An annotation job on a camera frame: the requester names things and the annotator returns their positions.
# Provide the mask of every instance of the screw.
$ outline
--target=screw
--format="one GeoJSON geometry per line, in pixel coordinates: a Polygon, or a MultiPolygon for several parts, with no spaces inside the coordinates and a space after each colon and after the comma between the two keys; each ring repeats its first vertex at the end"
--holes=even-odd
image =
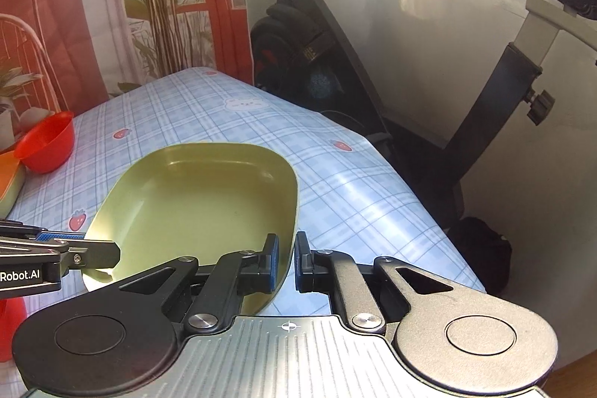
{"type": "Polygon", "coordinates": [[[218,323],[218,318],[212,314],[195,314],[189,317],[189,324],[195,329],[210,329],[218,323]]]}
{"type": "Polygon", "coordinates": [[[381,326],[381,317],[374,316],[367,312],[357,314],[352,318],[352,323],[361,329],[375,329],[381,326]]]}

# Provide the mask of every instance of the tablecloth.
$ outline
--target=tablecloth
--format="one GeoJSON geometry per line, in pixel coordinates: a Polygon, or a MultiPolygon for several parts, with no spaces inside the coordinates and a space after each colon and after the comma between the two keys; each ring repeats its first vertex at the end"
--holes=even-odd
{"type": "MultiPolygon", "coordinates": [[[[75,149],[61,168],[29,173],[8,216],[49,230],[85,231],[117,179],[172,144],[230,141],[284,156],[300,184],[298,229],[314,249],[371,264],[390,255],[469,287],[483,286],[417,197],[362,136],[324,116],[211,68],[146,84],[75,118],[75,149]]],[[[79,272],[59,292],[26,298],[32,313],[85,291],[79,272]]],[[[329,312],[322,294],[299,294],[291,269],[265,315],[329,312]]],[[[25,392],[12,362],[0,364],[0,397],[25,392]]]]}

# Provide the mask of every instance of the red object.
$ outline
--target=red object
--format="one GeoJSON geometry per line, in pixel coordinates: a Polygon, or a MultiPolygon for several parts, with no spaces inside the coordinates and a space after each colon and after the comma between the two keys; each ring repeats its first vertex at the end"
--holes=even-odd
{"type": "Polygon", "coordinates": [[[87,215],[84,209],[75,211],[69,220],[69,228],[71,231],[79,231],[86,219],[87,215]]]}
{"type": "Polygon", "coordinates": [[[43,119],[19,140],[14,157],[39,174],[58,169],[75,146],[74,116],[73,112],[59,112],[43,119]]]}
{"type": "Polygon", "coordinates": [[[338,149],[342,149],[343,151],[346,151],[346,152],[352,152],[352,147],[348,144],[345,144],[344,142],[336,141],[336,142],[334,142],[334,147],[337,147],[338,149]]]}
{"type": "Polygon", "coordinates": [[[112,137],[114,137],[116,140],[124,139],[124,137],[126,137],[129,132],[129,129],[120,129],[119,131],[112,134],[112,137]]]}
{"type": "Polygon", "coordinates": [[[232,0],[205,0],[204,3],[178,6],[176,10],[207,11],[210,15],[217,69],[253,84],[253,59],[245,6],[234,7],[232,0]]]}
{"type": "Polygon", "coordinates": [[[0,363],[13,358],[13,336],[26,318],[22,297],[0,300],[0,363]]]}

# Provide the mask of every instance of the green leaves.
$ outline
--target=green leaves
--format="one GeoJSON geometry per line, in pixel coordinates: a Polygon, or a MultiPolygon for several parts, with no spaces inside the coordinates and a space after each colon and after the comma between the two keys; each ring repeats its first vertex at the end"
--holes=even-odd
{"type": "Polygon", "coordinates": [[[11,60],[3,60],[0,64],[0,97],[18,98],[25,83],[39,80],[41,77],[39,73],[23,74],[23,68],[15,66],[11,60]]]}
{"type": "Polygon", "coordinates": [[[122,93],[132,92],[135,88],[139,88],[140,86],[141,85],[139,85],[138,83],[129,83],[127,81],[118,83],[118,88],[120,88],[120,91],[122,93]]]}
{"type": "Polygon", "coordinates": [[[201,31],[199,33],[199,37],[203,38],[204,40],[208,41],[209,43],[214,43],[214,37],[209,31],[201,31]]]}
{"type": "Polygon", "coordinates": [[[124,0],[124,11],[128,18],[149,21],[149,12],[142,0],[124,0]]]}
{"type": "Polygon", "coordinates": [[[149,56],[149,57],[153,57],[154,53],[153,50],[151,50],[150,47],[145,46],[141,41],[139,41],[137,38],[133,38],[132,40],[132,44],[139,50],[141,51],[142,54],[144,54],[145,56],[149,56]]]}

